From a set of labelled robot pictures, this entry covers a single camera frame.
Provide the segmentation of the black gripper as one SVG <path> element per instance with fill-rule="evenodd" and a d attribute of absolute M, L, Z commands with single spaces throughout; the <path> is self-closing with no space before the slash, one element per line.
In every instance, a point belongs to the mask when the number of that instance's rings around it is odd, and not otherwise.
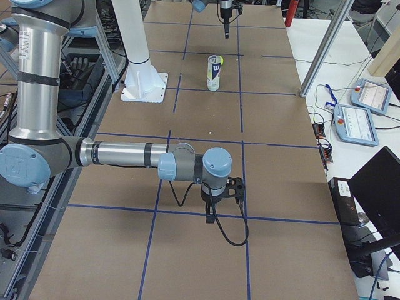
<path fill-rule="evenodd" d="M 230 33 L 230 18 L 233 13 L 233 1 L 232 0 L 219 0 L 219 15 L 223 21 L 224 26 L 224 37 L 229 38 Z"/>
<path fill-rule="evenodd" d="M 219 189 L 209 189 L 205 184 L 201 185 L 201 197 L 202 200 L 206 203 L 206 223 L 214 224 L 216 221 L 216 212 L 215 208 L 211 202 L 214 204 L 219 203 L 224 199 L 224 195 L 226 192 L 226 187 L 221 187 Z"/>

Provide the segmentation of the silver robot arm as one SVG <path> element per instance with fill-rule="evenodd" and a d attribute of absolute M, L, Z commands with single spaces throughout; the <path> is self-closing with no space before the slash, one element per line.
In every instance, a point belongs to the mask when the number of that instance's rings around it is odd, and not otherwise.
<path fill-rule="evenodd" d="M 1 149 L 1 175 L 8 182 L 29 188 L 90 164 L 155 168 L 163 180 L 200 185 L 207 219 L 216 215 L 216 203 L 233 188 L 225 149 L 196 154 L 186 143 L 93 141 L 57 132 L 61 43 L 75 29 L 97 33 L 94 1 L 13 1 L 12 15 L 19 26 L 19 72 L 17 124 Z"/>
<path fill-rule="evenodd" d="M 197 12 L 201 13 L 206 6 L 209 4 L 209 1 L 204 0 L 192 0 L 190 1 L 192 8 Z M 219 11 L 217 12 L 217 16 L 220 22 L 224 27 L 224 37 L 226 39 L 229 38 L 230 32 L 230 19 L 233 16 L 234 4 L 233 1 L 217 1 L 217 6 L 219 7 Z"/>

